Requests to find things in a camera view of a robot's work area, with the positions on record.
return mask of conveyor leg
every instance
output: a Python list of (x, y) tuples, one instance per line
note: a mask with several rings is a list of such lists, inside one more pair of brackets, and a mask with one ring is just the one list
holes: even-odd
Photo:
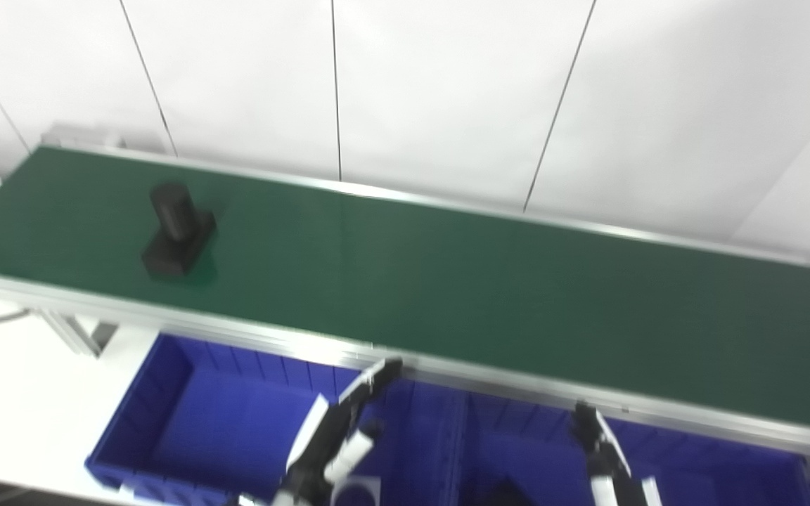
[(118, 327), (116, 324), (100, 321), (93, 333), (87, 334), (73, 316), (48, 309), (39, 309), (36, 313), (77, 355), (99, 356)]

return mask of metal bracket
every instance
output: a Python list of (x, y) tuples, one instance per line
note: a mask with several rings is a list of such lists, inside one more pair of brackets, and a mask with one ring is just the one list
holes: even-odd
[(73, 316), (48, 309), (38, 309), (36, 314), (39, 314), (39, 317), (45, 320), (49, 327), (52, 327), (52, 330), (55, 330), (55, 333), (61, 337), (62, 342), (65, 342), (67, 347), (77, 355), (98, 358), (118, 329), (114, 323), (100, 321), (93, 333), (87, 334)]
[(121, 134), (103, 127), (88, 128), (74, 124), (56, 122), (42, 134), (43, 144), (62, 148), (79, 148), (83, 146), (102, 146), (104, 148), (125, 148), (126, 142)]

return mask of black rectangular base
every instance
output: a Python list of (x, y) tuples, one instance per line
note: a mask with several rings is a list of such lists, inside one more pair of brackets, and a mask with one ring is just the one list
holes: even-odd
[(202, 253), (215, 227), (214, 214), (211, 211), (198, 211), (196, 215), (199, 218), (199, 233), (190, 240), (173, 241), (161, 228), (158, 229), (142, 253), (142, 263), (148, 272), (184, 275), (193, 268), (195, 260), (198, 259), (199, 253)]

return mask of blue plastic bin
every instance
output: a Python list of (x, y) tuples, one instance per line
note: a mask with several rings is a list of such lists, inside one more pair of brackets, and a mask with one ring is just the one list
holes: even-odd
[[(160, 336), (86, 466), (106, 486), (180, 506), (269, 499), (315, 395), (333, 400), (356, 375)], [(386, 423), (356, 471), (382, 479), (383, 506), (473, 506), (504, 478), (536, 506), (593, 504), (566, 410), (399, 380), (364, 416)], [(797, 455), (610, 423), (665, 506), (810, 506)]]
[[(469, 394), (462, 506), (505, 478), (537, 506), (592, 506), (570, 413)], [(655, 476), (665, 506), (810, 506), (798, 455), (608, 420), (634, 476)]]
[[(159, 336), (86, 467), (106, 486), (180, 506), (222, 506), (239, 492), (269, 500), (316, 394), (335, 400), (357, 374)], [(462, 413), (459, 391), (395, 382), (364, 413), (386, 430), (358, 472), (382, 478), (385, 504), (440, 504)]]

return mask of white floor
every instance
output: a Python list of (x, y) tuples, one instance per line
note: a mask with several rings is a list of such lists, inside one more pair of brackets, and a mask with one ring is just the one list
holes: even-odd
[[(16, 308), (0, 301), (0, 313)], [(145, 503), (99, 486), (83, 463), (157, 333), (121, 327), (96, 360), (71, 353), (36, 317), (0, 324), (0, 481)]]

